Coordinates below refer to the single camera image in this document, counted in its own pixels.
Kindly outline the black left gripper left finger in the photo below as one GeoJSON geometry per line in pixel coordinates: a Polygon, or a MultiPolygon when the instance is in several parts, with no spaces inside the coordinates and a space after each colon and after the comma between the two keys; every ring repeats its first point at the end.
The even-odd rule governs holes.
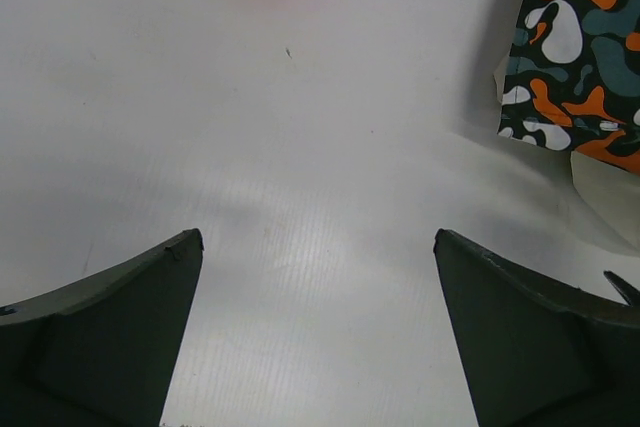
{"type": "Polygon", "coordinates": [[[189,229],[1,308],[4,426],[157,426],[203,264],[189,229]]]}

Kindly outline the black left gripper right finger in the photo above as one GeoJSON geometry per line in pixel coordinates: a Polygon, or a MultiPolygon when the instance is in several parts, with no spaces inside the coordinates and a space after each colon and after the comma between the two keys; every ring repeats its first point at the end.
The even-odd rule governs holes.
{"type": "Polygon", "coordinates": [[[638,425],[637,288],[607,271],[611,301],[452,230],[434,255],[479,425],[638,425]]]}

